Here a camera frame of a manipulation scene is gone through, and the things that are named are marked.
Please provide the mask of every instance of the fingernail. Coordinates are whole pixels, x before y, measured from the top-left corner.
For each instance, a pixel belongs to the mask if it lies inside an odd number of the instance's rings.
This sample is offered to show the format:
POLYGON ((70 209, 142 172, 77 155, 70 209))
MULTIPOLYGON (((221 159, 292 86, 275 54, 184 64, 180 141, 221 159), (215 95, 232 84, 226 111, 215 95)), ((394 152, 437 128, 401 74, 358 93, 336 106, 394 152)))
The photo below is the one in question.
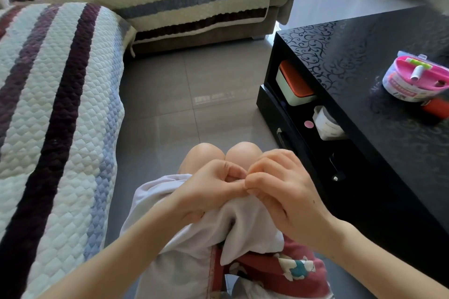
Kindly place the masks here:
POLYGON ((258 189, 248 189, 247 192, 254 196, 258 196, 261 193, 261 191, 258 189))

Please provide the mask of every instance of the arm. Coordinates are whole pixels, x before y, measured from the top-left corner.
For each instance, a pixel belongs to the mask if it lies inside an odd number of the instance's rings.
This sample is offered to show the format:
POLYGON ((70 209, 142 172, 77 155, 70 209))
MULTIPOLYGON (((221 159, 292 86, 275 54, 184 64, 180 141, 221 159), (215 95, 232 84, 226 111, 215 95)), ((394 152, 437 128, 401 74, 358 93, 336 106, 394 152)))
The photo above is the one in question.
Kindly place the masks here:
POLYGON ((183 227, 206 211, 246 196, 246 171, 227 161, 207 163, 166 199, 154 205, 124 235, 61 279, 39 299, 112 299, 129 286, 183 227))
POLYGON ((379 299, 446 299, 449 290, 365 238, 327 210, 300 160, 288 150, 264 153, 245 187, 290 238, 331 258, 379 299))

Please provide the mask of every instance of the pink circle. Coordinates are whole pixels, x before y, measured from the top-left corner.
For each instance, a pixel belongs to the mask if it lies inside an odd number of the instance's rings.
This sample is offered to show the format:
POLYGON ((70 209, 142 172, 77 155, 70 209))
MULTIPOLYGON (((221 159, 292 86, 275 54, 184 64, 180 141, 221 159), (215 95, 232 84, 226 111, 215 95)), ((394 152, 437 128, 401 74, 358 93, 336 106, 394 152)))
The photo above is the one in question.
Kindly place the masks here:
POLYGON ((305 126, 306 128, 312 129, 312 128, 315 126, 315 124, 313 124, 312 121, 305 121, 305 122, 304 122, 304 126, 305 126))

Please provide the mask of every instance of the sofa base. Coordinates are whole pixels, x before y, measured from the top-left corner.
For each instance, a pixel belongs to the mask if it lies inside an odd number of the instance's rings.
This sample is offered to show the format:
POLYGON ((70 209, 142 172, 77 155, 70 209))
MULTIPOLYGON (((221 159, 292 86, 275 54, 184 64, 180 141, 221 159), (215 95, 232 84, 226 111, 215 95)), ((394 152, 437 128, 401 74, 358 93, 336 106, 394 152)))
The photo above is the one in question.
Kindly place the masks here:
POLYGON ((215 28, 193 36, 167 38, 159 41, 135 44, 132 48, 136 55, 140 55, 272 34, 274 24, 276 24, 278 10, 278 7, 269 7, 265 20, 260 23, 215 28))

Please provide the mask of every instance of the hand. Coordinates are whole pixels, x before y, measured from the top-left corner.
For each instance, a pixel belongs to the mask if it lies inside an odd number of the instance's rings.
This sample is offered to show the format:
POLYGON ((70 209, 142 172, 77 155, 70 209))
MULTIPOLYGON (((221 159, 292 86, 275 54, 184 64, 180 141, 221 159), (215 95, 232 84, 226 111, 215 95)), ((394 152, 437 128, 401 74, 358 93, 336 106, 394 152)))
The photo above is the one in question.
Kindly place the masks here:
POLYGON ((262 154, 248 170, 245 187, 289 238, 325 255, 331 253, 340 222, 327 210, 293 152, 275 149, 262 154))
POLYGON ((186 224, 198 222, 206 211, 233 198, 247 196, 246 171, 225 160, 212 160, 175 190, 167 199, 176 203, 186 224))

